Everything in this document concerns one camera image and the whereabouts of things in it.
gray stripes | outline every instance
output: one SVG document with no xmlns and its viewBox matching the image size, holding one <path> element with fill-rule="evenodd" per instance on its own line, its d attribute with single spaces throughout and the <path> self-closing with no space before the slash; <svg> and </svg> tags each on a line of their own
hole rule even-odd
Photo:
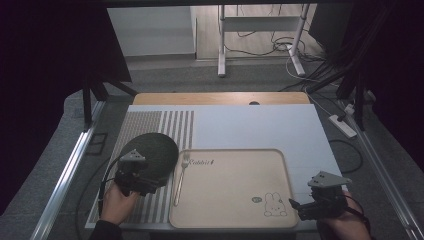
<svg viewBox="0 0 424 240">
<path fill-rule="evenodd" d="M 174 139 L 180 151 L 190 149 L 193 122 L 194 111 L 127 112 L 111 159 L 118 157 L 121 149 L 131 139 L 149 132 L 168 135 Z M 115 171 L 116 169 L 112 169 L 109 178 L 113 177 Z M 172 179 L 173 173 L 171 173 L 166 186 L 157 189 L 156 194 L 147 194 L 146 197 L 140 198 L 126 223 L 168 223 Z M 95 223 L 97 219 L 97 208 L 94 207 L 87 222 Z"/>
</svg>

fork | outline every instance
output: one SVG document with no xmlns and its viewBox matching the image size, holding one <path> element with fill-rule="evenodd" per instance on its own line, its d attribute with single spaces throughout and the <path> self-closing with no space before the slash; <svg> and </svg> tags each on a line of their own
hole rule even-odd
<svg viewBox="0 0 424 240">
<path fill-rule="evenodd" d="M 178 202 L 180 201 L 181 186 L 183 184 L 184 171 L 188 167 L 189 162 L 190 162 L 189 154 L 185 152 L 183 154 L 183 161 L 181 162 L 182 170 L 180 175 L 180 181 L 178 182 L 177 192 L 175 193 L 174 206 L 177 206 Z"/>
</svg>

wooden board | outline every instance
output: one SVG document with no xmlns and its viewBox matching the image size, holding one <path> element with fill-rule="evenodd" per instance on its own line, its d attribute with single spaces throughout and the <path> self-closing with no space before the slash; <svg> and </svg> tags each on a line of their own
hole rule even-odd
<svg viewBox="0 0 424 240">
<path fill-rule="evenodd" d="M 308 104 L 303 92 L 140 93 L 134 105 Z"/>
</svg>

wooden tray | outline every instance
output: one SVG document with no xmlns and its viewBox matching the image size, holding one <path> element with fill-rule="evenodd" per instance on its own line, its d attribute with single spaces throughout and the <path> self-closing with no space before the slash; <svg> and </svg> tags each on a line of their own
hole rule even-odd
<svg viewBox="0 0 424 240">
<path fill-rule="evenodd" d="M 185 169 L 179 203 L 174 197 Z M 291 228 L 297 214 L 277 149 L 184 150 L 174 172 L 170 222 L 177 228 Z"/>
</svg>

aluminum rail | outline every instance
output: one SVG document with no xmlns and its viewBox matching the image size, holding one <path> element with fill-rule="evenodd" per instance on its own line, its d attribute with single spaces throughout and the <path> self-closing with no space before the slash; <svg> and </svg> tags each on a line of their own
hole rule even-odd
<svg viewBox="0 0 424 240">
<path fill-rule="evenodd" d="M 341 105 L 343 109 L 345 108 L 341 101 L 339 101 L 339 105 Z M 367 134 L 359 129 L 350 114 L 346 114 L 346 119 L 350 123 L 350 126 L 352 126 L 357 132 L 359 143 L 371 163 L 371 166 L 374 168 L 374 172 L 386 192 L 390 203 L 393 205 L 393 208 L 405 228 L 406 233 L 409 235 L 409 238 L 411 240 L 424 240 L 422 227 L 417 222 L 414 214 L 408 206 L 408 203 L 405 201 L 395 182 L 393 182 L 390 174 L 387 172 L 386 167 L 371 144 Z"/>
<path fill-rule="evenodd" d="M 78 168 L 78 165 L 90 142 L 91 136 L 93 135 L 93 132 L 97 126 L 98 119 L 104 105 L 105 102 L 103 101 L 98 101 L 95 104 L 93 109 L 92 125 L 87 132 L 81 133 L 30 239 L 47 239 L 50 230 L 53 227 L 54 221 L 56 220 L 57 214 L 59 213 L 59 210 L 62 206 L 63 200 L 66 197 L 69 186 L 71 185 L 75 171 Z"/>
</svg>

